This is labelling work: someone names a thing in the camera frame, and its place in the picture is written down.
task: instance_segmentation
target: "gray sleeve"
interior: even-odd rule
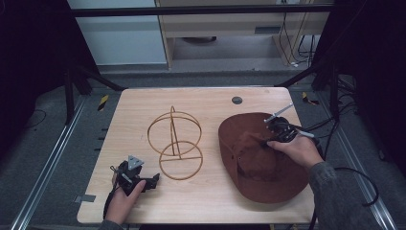
[[[309,184],[314,193],[319,229],[382,229],[371,208],[363,207],[346,190],[328,162],[316,164],[310,169]]]
[[[123,230],[123,228],[119,224],[105,219],[102,221],[99,230]]]

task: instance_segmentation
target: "copper wire frame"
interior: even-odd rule
[[[176,128],[175,128],[175,124],[174,124],[174,119],[175,119],[175,118],[176,118],[176,119],[184,119],[184,120],[193,122],[194,124],[197,125],[197,127],[199,128],[200,134],[199,134],[199,138],[198,138],[198,140],[197,140],[196,143],[193,143],[193,142],[190,142],[190,141],[184,141],[184,140],[179,141],[179,140],[178,140],[178,138],[177,138],[177,133],[176,133]],[[150,137],[149,137],[149,133],[150,133],[151,128],[152,128],[155,124],[157,124],[157,123],[160,122],[160,121],[166,120],[166,119],[170,119],[170,140],[171,140],[171,143],[170,143],[169,145],[167,145],[166,147],[164,147],[164,149],[163,149],[162,151],[160,151],[160,150],[158,150],[157,148],[155,148],[155,147],[152,145],[151,140],[150,140]],[[195,118],[194,118],[191,114],[189,114],[189,113],[176,112],[176,111],[175,111],[175,108],[174,108],[173,106],[170,108],[170,112],[165,113],[165,114],[159,116],[158,118],[156,118],[156,119],[152,122],[152,124],[149,126],[148,131],[147,131],[147,138],[148,138],[149,145],[150,145],[156,152],[158,152],[158,153],[160,154],[160,156],[159,156],[159,167],[161,168],[162,173],[163,173],[164,175],[166,175],[167,177],[169,177],[169,178],[171,178],[171,179],[174,179],[174,180],[185,180],[185,179],[189,179],[189,178],[193,177],[194,175],[196,175],[196,174],[200,171],[200,169],[201,169],[201,167],[202,167],[202,165],[203,165],[203,154],[202,154],[202,151],[200,150],[200,148],[197,146],[197,144],[200,142],[201,137],[202,137],[202,128],[201,128],[199,122],[197,121],[197,119],[195,119]],[[185,151],[181,151],[180,148],[179,148],[179,143],[187,143],[187,144],[192,145],[192,147],[191,147],[190,149],[185,150]],[[165,151],[166,151],[169,147],[171,147],[171,149],[172,149],[172,154],[165,153]],[[185,155],[186,153],[188,153],[188,152],[190,152],[190,151],[192,151],[192,150],[194,150],[194,149],[197,149],[197,150],[199,151],[200,156],[195,156],[195,157],[185,157],[185,156],[183,156],[183,155]],[[178,156],[178,157],[177,157],[177,158],[172,158],[172,159],[162,159],[162,157],[163,157],[164,155],[165,155],[165,156]],[[200,159],[200,165],[198,166],[198,168],[196,169],[196,171],[194,171],[192,174],[187,175],[187,176],[184,176],[184,177],[176,177],[176,176],[170,175],[168,172],[166,172],[166,171],[164,170],[164,167],[163,167],[163,165],[162,165],[162,163],[163,163],[163,162],[166,162],[166,161],[191,160],[191,159]]]

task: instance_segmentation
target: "brown sculpted object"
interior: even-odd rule
[[[260,203],[287,201],[308,183],[305,168],[263,144],[274,135],[263,122],[270,116],[237,114],[223,121],[218,129],[227,172],[243,196]]]

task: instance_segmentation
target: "white wall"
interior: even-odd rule
[[[68,0],[72,9],[155,7],[153,0]],[[166,64],[157,16],[78,17],[98,65]]]

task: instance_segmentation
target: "floor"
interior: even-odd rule
[[[125,87],[195,87],[274,85],[290,79],[307,66],[284,66],[270,37],[218,37],[215,42],[176,41],[171,69],[140,70],[132,73],[103,73]],[[330,116],[327,91],[313,92],[312,76],[289,88],[303,127],[310,127]],[[120,92],[91,80],[94,90],[89,96],[76,93],[78,119],[74,126],[65,126],[64,90],[57,88],[39,97],[36,111],[27,128],[11,149],[12,158],[1,164],[0,229],[21,224],[22,229],[91,229],[96,225],[76,220],[77,196],[85,193],[90,175],[102,147]],[[303,93],[312,101],[304,102]],[[103,111],[98,111],[102,96],[109,95]],[[379,188],[379,202],[371,215],[382,217],[383,229],[406,229],[406,180],[396,165],[383,162],[362,119],[356,115],[351,98],[342,99],[343,110],[339,127],[328,148],[329,161],[334,166],[361,168],[373,178]],[[322,137],[331,132],[332,123],[315,130]],[[66,143],[59,138],[67,136]],[[327,138],[322,138],[325,147]],[[371,186],[357,176],[344,174],[346,186],[360,202],[373,197]],[[288,229],[277,225],[276,229]],[[298,225],[306,229],[306,223]]]

